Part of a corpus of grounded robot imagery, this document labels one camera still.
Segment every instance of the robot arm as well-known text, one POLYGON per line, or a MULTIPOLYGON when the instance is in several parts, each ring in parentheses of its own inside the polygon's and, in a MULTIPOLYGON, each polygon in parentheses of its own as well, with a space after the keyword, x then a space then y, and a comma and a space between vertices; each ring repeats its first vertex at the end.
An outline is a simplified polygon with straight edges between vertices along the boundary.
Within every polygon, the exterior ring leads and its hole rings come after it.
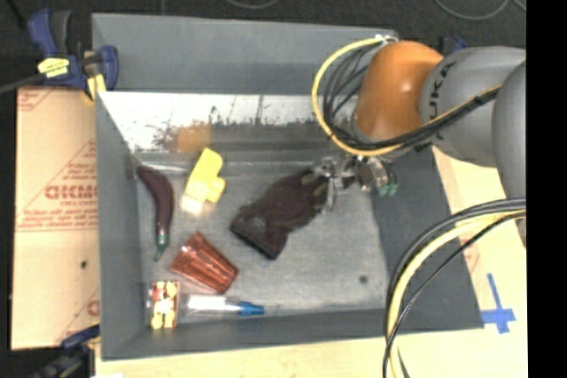
MULTIPOLYGON (((453 158, 495 167, 506 196, 525 197, 525 78, 521 49, 465 48, 443 57, 417 42, 388 43, 369 63, 351 130, 360 143, 392 139, 498 88, 495 99, 429 140, 453 158)), ((518 229, 525 245, 525 221, 518 229)))

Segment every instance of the cardboard sheet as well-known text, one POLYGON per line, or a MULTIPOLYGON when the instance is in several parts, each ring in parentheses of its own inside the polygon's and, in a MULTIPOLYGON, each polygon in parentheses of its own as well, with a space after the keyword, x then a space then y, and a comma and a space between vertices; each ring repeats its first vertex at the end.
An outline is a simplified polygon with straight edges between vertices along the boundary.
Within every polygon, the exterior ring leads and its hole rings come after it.
POLYGON ((94 104, 75 89, 18 92, 12 348, 98 323, 94 104))

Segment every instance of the blue clamp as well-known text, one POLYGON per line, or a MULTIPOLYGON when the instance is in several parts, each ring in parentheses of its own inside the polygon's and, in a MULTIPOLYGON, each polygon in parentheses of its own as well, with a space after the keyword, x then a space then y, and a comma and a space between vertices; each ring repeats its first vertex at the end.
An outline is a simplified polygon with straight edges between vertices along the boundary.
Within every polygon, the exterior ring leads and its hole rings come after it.
POLYGON ((88 92, 89 78, 102 74, 106 88, 113 89, 119 73, 117 49, 106 45, 85 59, 69 54, 66 35, 70 15, 70 11, 51 13, 46 8, 35 13, 27 22, 31 39, 43 54, 44 61, 39 67, 44 64, 43 68, 48 68, 40 69, 42 84, 66 85, 88 92))

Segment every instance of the yellow cable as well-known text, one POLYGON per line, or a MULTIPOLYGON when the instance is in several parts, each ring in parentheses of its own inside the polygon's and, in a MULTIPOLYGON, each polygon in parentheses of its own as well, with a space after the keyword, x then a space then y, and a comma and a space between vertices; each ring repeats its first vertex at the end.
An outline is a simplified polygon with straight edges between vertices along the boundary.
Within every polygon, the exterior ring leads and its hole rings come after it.
MULTIPOLYGON (((333 133, 330 126, 327 125, 327 123, 325 122, 325 119, 324 119, 322 112, 321 112, 321 108, 319 107, 318 91, 319 91, 319 85, 321 84, 322 77, 325 75, 325 73, 327 72, 329 67, 335 62, 335 60, 342 57, 347 52, 351 52, 352 50, 357 50, 361 47, 369 46, 371 44, 379 44, 381 42, 383 42, 384 44, 387 44, 389 42, 395 42, 395 41, 397 41, 397 38, 394 38, 394 37, 389 36, 389 35, 388 36, 376 35, 375 38, 367 38, 367 39, 364 39, 364 40, 360 40, 358 42, 352 42, 350 44, 347 44, 343 48, 336 50, 333 54, 331 54, 330 57, 327 58, 323 62, 323 64, 319 68, 319 71, 315 75, 315 78, 313 80, 313 85, 311 87, 311 104, 313 106, 313 112, 315 114, 315 117, 317 118, 317 121, 319 122, 319 125, 321 126, 321 128, 325 132, 325 134, 328 135, 329 138, 340 149, 342 149, 343 151, 346 151, 347 153, 351 153, 355 156, 364 156, 364 157, 379 156, 379 155, 384 155, 386 153, 389 153, 391 151, 394 151, 394 150, 397 150, 398 148, 403 147, 404 143, 392 145, 390 147, 384 147, 384 148, 381 148, 381 149, 378 149, 378 150, 359 150, 359 149, 356 149, 354 147, 351 147, 350 145, 347 145, 346 143, 344 143, 340 139, 338 139, 338 137, 336 137, 335 134, 333 133)), ((481 92, 481 93, 478 94, 478 96, 483 96, 485 93, 487 93, 489 91, 499 89, 501 87, 501 85, 502 84, 496 85, 496 86, 492 87, 491 89, 488 89, 484 92, 481 92)), ((436 119, 428 121, 427 123, 423 124, 421 127, 426 127, 433 122, 436 122, 436 121, 443 119, 447 115, 451 114, 452 112, 461 108, 463 105, 467 104, 469 101, 465 101, 464 103, 458 104, 454 108, 449 109, 446 112, 443 112, 436 119)))
MULTIPOLYGON (((414 258, 408 263, 406 268, 404 269, 403 273, 400 275, 394 291, 392 293, 392 302, 390 303, 390 308, 388 311, 387 317, 387 336, 389 337, 392 333, 394 326, 396 325, 398 315, 400 313, 400 306, 402 302, 402 298, 406 291, 406 287, 409 284, 409 281, 416 273, 417 269, 423 264, 423 262, 435 251, 437 251, 440 247, 444 244, 447 244, 450 241, 453 241, 456 237, 461 236, 465 233, 470 233, 473 229, 480 229, 486 227, 486 225, 490 225, 495 221, 501 220, 510 214, 520 214, 525 213, 525 210, 516 210, 512 212, 502 212, 498 214, 489 214, 484 216, 479 216, 472 222, 461 223, 457 227, 449 230, 443 235, 435 238, 433 241, 428 243, 423 249, 421 249, 414 258), (489 220, 488 223, 483 222, 481 226, 479 226, 480 220, 489 220)), ((395 340, 392 344, 392 352, 390 354, 390 367, 395 378, 401 378, 404 376, 403 369, 400 363, 400 358, 397 354, 394 354, 395 348, 395 340)))

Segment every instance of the yellow clamp label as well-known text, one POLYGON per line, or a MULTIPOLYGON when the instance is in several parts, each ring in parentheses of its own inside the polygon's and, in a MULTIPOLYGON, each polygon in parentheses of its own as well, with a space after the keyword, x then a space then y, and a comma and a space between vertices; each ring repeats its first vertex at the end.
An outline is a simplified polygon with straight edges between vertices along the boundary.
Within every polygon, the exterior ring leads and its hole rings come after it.
POLYGON ((65 74, 68 66, 69 60, 66 58, 49 57, 40 63, 37 69, 41 74, 45 74, 45 76, 50 79, 65 74))

